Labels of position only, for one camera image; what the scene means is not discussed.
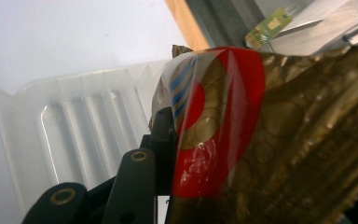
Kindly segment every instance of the plastic bag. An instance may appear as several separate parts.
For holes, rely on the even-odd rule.
[[[358,195],[358,47],[190,52],[161,85],[178,135],[168,223],[334,223]]]

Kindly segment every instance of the wooden edge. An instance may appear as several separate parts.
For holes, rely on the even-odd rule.
[[[175,18],[188,47],[193,50],[208,49],[209,45],[188,8],[186,0],[165,0],[165,3]]]

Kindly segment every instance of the blue stripe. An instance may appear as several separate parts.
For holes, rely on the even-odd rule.
[[[190,64],[188,64],[180,73],[179,76],[176,77],[171,83],[170,83],[170,91],[173,91],[176,87],[179,86],[179,84],[182,82],[182,80],[185,78],[188,71],[196,64],[197,60],[192,61]]]
[[[192,80],[193,78],[189,78],[185,86],[182,88],[182,90],[173,96],[172,102],[174,105],[176,105],[180,101],[180,99],[182,99],[183,95],[185,95],[185,93],[188,91],[188,87],[190,86]]]
[[[180,112],[182,112],[183,108],[185,108],[185,105],[187,104],[187,99],[178,107],[178,109],[173,114],[173,118],[176,119]]]

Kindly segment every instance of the shiny gold wrapper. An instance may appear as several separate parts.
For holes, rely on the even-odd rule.
[[[358,195],[358,47],[260,53],[251,142],[212,197],[172,197],[168,223],[336,223]]]

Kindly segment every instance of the transparent plastic container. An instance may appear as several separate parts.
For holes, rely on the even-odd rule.
[[[47,78],[0,91],[0,132],[25,214],[62,182],[92,189],[116,175],[122,155],[149,133],[151,103],[167,61]]]

